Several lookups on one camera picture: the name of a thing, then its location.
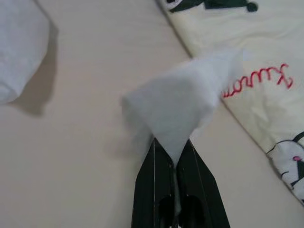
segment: black cartoon print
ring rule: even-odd
[[[248,2],[247,0],[164,0],[167,4],[167,9],[171,13],[184,11],[193,7],[196,7],[203,2],[205,3],[205,9],[224,9],[235,7],[247,7],[248,12],[255,12],[258,10],[258,6],[254,2]]]
[[[304,132],[293,140],[284,140],[275,145],[267,155],[280,173],[282,180],[304,204]]]

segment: white tissue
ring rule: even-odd
[[[243,75],[242,57],[234,49],[209,53],[128,93],[123,116],[141,153],[153,135],[176,165],[192,132],[211,120],[222,90]]]
[[[48,33],[32,0],[0,0],[0,104],[22,93],[46,54]]]

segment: red embroidered text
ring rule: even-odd
[[[293,79],[290,77],[286,77],[284,73],[284,68],[288,68],[289,65],[286,63],[283,63],[281,67],[278,69],[276,67],[269,67],[269,68],[262,68],[259,71],[254,71],[251,73],[250,77],[243,76],[241,79],[238,79],[234,82],[232,88],[228,88],[228,90],[224,91],[222,93],[223,97],[231,97],[235,94],[238,94],[242,92],[243,87],[254,87],[254,79],[257,78],[257,81],[259,83],[262,83],[265,78],[270,80],[276,80],[277,78],[273,77],[274,74],[279,74],[279,79],[276,82],[277,85],[283,84],[286,86],[287,89],[289,89],[293,85]]]

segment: beige surface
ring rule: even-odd
[[[0,107],[0,227],[130,227],[140,163],[120,96],[188,57],[153,0],[40,3],[55,25],[48,56]],[[224,107],[193,142],[231,227],[303,227],[304,209]]]

